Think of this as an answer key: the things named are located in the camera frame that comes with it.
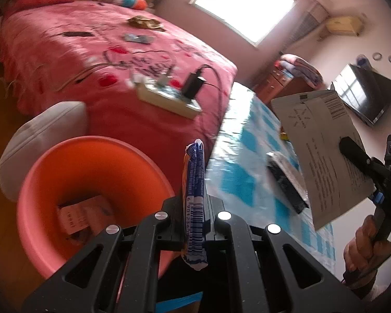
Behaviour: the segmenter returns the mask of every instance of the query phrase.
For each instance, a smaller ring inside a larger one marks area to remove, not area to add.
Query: hand
[[[350,272],[356,269],[363,270],[368,266],[369,260],[373,256],[387,257],[391,254],[390,241],[377,241],[373,246],[371,239],[376,235],[376,226],[374,217],[368,215],[365,218],[362,227],[356,231],[353,238],[345,247],[343,257],[345,259],[346,269]]]

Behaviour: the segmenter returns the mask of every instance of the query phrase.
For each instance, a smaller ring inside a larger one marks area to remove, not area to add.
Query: silver screw head
[[[220,220],[229,220],[232,217],[232,214],[230,214],[229,212],[226,212],[226,211],[222,211],[222,212],[217,213],[217,217]]]
[[[155,219],[157,220],[165,220],[168,218],[168,213],[164,211],[159,211],[155,213]]]
[[[276,224],[270,224],[270,225],[268,225],[267,230],[268,230],[268,232],[270,232],[272,234],[278,234],[281,232],[281,227],[279,227]]]
[[[106,228],[106,233],[107,234],[116,234],[117,232],[119,232],[119,230],[120,230],[120,228],[118,225],[109,225]]]

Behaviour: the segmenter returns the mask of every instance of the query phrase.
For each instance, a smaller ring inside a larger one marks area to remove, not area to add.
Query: tv screen
[[[353,64],[342,70],[333,88],[367,125],[374,125],[391,104],[391,80]]]

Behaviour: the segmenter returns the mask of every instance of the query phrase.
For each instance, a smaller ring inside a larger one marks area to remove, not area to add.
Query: white cushion
[[[25,176],[35,161],[56,144],[87,132],[84,102],[64,101],[25,123],[12,136],[0,158],[0,188],[16,202]]]

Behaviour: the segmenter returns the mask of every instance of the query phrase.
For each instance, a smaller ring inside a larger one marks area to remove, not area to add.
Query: wire
[[[199,69],[202,70],[203,68],[210,68],[213,73],[215,74],[216,76],[216,79],[217,79],[217,82],[219,84],[219,86],[216,86],[216,85],[213,85],[211,83],[207,83],[205,82],[204,84],[205,85],[209,85],[209,86],[213,86],[215,87],[218,91],[219,91],[219,95],[218,95],[218,117],[217,117],[217,120],[218,120],[218,129],[217,129],[217,133],[215,133],[215,137],[217,137],[218,133],[219,133],[219,130],[220,130],[220,127],[221,127],[221,123],[223,121],[223,118],[224,118],[224,114],[222,114],[222,106],[223,106],[223,85],[222,85],[222,81],[221,81],[221,78],[220,78],[220,75],[219,73],[217,72],[217,70],[213,67],[213,66],[210,66],[209,64],[203,64]],[[213,138],[210,138],[208,135],[207,135],[207,131],[205,130],[205,127],[204,127],[204,118],[203,118],[203,114],[200,115],[200,125],[201,125],[201,130],[203,131],[203,135],[205,136],[206,138],[206,147],[207,149],[209,150],[213,150]]]
[[[360,275],[359,278],[357,278],[355,281],[353,281],[353,283],[348,284],[348,285],[353,285],[353,284],[357,283],[358,281],[362,280],[362,279],[363,279],[364,277],[366,277],[368,274],[371,274],[373,271],[376,271],[376,270],[377,270],[378,268],[380,268],[380,267],[384,264],[384,262],[386,262],[390,257],[391,257],[391,254],[390,254],[387,258],[385,258],[381,263],[379,263],[377,266],[372,267],[372,269],[366,271],[364,274]]]
[[[14,84],[15,82],[17,82],[19,85],[22,86],[22,83],[20,83],[20,81],[18,81],[18,80],[16,80],[16,79],[14,79],[13,81],[11,81],[11,83],[9,83],[9,84],[7,85],[7,87],[5,87],[5,89],[4,89],[4,98],[5,98],[5,99],[7,99],[7,98],[9,97],[10,87],[11,87],[11,85]]]
[[[171,64],[171,66],[169,68],[164,68],[164,69],[172,69],[176,66],[176,62],[177,62],[177,59],[175,57],[175,55],[171,55],[170,52],[166,51],[166,50],[146,50],[146,51],[137,51],[137,52],[133,52],[132,54],[143,54],[143,53],[160,53],[160,52],[166,52],[170,55],[171,57],[171,61],[173,61],[173,63]],[[124,62],[121,62],[121,63],[113,63],[110,61],[109,57],[107,56],[107,52],[103,52],[103,56],[104,58],[106,59],[107,62],[103,62],[103,63],[98,63],[98,64],[94,64],[90,67],[87,67],[85,68],[84,70],[82,70],[81,72],[79,72],[78,74],[76,74],[74,77],[70,78],[69,80],[67,80],[65,83],[63,83],[59,88],[55,89],[54,91],[55,92],[59,92],[61,91],[62,89],[64,89],[67,85],[69,85],[71,82],[75,81],[75,83],[80,83],[82,82],[83,80],[85,80],[87,77],[89,77],[91,74],[97,72],[98,70],[100,69],[103,69],[103,68],[106,68],[106,67],[117,67],[117,68],[120,68],[120,69],[123,69],[123,70],[127,70],[129,69],[129,67],[126,67]]]

